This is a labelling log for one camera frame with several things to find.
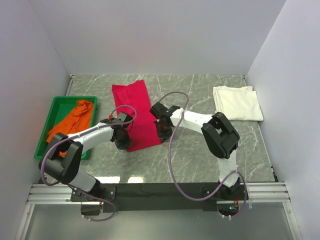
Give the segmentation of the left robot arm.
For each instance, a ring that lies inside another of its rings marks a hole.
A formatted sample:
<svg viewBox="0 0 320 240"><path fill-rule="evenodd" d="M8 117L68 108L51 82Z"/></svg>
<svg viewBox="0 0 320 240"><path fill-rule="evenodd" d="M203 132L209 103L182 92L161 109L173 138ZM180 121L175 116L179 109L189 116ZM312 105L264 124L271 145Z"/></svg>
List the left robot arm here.
<svg viewBox="0 0 320 240"><path fill-rule="evenodd" d="M50 187L59 183L67 185L82 192L88 201L102 198L100 181L80 170L82 154L109 141L114 142L121 150L127 149L131 144L127 128L131 124L130 120L108 120L71 135L57 133L51 139L39 163L42 182Z"/></svg>

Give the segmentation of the pink t shirt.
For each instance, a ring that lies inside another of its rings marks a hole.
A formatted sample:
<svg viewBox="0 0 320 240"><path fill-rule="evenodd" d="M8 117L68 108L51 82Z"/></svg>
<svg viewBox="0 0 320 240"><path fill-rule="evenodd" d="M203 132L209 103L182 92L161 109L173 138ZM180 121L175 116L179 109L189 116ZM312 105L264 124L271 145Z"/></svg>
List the pink t shirt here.
<svg viewBox="0 0 320 240"><path fill-rule="evenodd" d="M135 152L145 148L160 145L155 117L150 113L151 102L144 80L137 80L129 85L113 84L112 93L116 107L123 107L116 110L135 117L129 125L128 135L131 139L128 152Z"/></svg>

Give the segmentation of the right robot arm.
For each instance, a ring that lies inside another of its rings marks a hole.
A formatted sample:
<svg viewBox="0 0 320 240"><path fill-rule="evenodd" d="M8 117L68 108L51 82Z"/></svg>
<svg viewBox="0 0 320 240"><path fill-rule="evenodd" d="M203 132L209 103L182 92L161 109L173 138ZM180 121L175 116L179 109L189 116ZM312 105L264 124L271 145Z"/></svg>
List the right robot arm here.
<svg viewBox="0 0 320 240"><path fill-rule="evenodd" d="M179 127L202 134L209 151L218 160L218 186L207 197L199 198L197 201L207 200L216 194L223 199L230 200L237 194L241 183L237 165L240 135L222 112L213 115L201 114L175 105L167 108L158 102L151 107L150 113L156 118L154 123L159 140L162 143L168 141L167 156L170 175L176 188L184 197L196 201L195 198L182 191L172 168L172 142Z"/></svg>

